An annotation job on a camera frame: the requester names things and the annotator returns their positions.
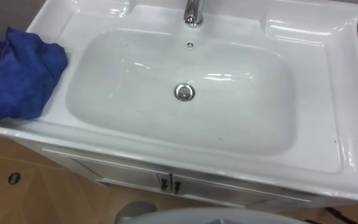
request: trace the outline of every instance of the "bathroom vanity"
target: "bathroom vanity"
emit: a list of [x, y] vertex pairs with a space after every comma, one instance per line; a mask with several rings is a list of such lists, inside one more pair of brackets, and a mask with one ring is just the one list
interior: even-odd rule
[[104, 185], [273, 212], [358, 201], [358, 5], [201, 3], [47, 0], [28, 31], [69, 66], [0, 136]]

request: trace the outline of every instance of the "wooden floor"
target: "wooden floor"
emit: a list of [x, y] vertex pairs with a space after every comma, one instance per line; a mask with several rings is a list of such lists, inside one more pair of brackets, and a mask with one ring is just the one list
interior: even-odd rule
[[[21, 180], [9, 184], [18, 172]], [[205, 207], [207, 203], [112, 185], [102, 187], [11, 140], [0, 138], [0, 223], [82, 224], [113, 223], [127, 203], [146, 200], [159, 210]], [[358, 222], [358, 205], [337, 208]], [[321, 223], [343, 223], [323, 209], [284, 215]]]

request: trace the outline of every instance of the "towel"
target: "towel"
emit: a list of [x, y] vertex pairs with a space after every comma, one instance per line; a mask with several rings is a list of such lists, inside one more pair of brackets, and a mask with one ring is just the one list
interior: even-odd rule
[[67, 66], [64, 48], [10, 27], [0, 53], [0, 119], [34, 119]]

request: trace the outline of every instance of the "white cabinet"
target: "white cabinet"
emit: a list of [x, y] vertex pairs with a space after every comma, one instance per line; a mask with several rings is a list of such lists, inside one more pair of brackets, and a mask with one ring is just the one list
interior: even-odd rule
[[172, 175], [172, 187], [173, 193], [182, 197], [235, 207], [247, 207], [276, 199], [270, 195], [257, 194], [249, 189], [175, 174]]
[[264, 211], [329, 204], [324, 199], [314, 203], [319, 196], [275, 186], [39, 142], [21, 144], [97, 182]]

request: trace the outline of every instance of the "cabinet door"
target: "cabinet door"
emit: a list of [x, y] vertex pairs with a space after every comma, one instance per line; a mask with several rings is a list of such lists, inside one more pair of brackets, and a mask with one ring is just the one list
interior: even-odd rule
[[155, 192], [171, 192], [170, 175], [154, 170], [137, 169], [119, 164], [103, 164], [76, 159], [88, 169], [102, 177], [100, 182], [125, 185]]
[[173, 175], [172, 184], [174, 194], [227, 206], [246, 207], [275, 198], [247, 189], [178, 175]]

